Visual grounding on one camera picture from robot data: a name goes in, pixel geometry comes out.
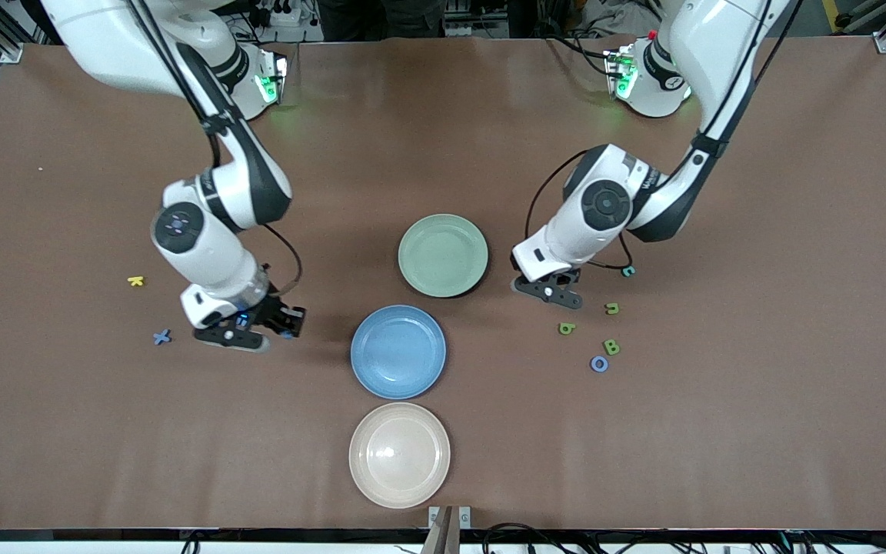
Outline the grey fabric bundle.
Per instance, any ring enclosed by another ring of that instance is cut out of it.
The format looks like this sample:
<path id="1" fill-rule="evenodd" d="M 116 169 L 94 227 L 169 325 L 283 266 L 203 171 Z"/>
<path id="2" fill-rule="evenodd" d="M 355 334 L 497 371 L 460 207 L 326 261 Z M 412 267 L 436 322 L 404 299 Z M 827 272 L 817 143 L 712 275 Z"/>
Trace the grey fabric bundle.
<path id="1" fill-rule="evenodd" d="M 599 35 L 647 36 L 664 14 L 660 0 L 586 0 L 579 27 Z"/>

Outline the blue plate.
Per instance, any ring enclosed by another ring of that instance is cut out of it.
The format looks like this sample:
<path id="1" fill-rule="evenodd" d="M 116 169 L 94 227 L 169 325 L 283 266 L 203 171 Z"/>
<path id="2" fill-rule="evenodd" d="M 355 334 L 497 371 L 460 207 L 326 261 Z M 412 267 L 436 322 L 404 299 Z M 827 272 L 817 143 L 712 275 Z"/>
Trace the blue plate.
<path id="1" fill-rule="evenodd" d="M 412 305 L 376 309 L 352 337 L 349 362 L 360 385 L 380 399 L 415 399 L 440 379 L 447 361 L 442 326 Z"/>

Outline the beige plate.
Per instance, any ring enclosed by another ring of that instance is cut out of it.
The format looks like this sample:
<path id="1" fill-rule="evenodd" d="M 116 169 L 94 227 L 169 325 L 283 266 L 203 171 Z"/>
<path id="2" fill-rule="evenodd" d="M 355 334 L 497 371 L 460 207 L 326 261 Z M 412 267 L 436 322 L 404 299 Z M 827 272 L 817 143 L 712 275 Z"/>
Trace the beige plate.
<path id="1" fill-rule="evenodd" d="M 381 405 L 351 436 L 349 472 L 360 493 L 387 509 L 425 504 L 444 484 L 452 449 L 446 428 L 411 402 Z"/>

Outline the green plate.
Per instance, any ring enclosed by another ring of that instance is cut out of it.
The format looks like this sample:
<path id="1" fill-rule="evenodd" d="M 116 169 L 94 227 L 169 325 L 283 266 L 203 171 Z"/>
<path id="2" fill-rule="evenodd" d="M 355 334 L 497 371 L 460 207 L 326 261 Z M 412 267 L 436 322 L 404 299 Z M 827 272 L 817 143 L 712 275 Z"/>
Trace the green plate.
<path id="1" fill-rule="evenodd" d="M 460 297 L 477 286 L 488 269 L 488 242 L 470 220 L 434 214 L 404 233 L 397 262 L 415 291 L 433 298 Z"/>

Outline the white power strip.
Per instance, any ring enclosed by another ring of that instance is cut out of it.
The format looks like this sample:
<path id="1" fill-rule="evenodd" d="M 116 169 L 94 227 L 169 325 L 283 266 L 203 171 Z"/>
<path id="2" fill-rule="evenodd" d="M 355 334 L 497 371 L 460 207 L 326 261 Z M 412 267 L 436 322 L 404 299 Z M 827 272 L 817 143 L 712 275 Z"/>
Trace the white power strip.
<path id="1" fill-rule="evenodd" d="M 300 0 L 251 0 L 250 21 L 257 28 L 298 28 L 303 19 Z"/>

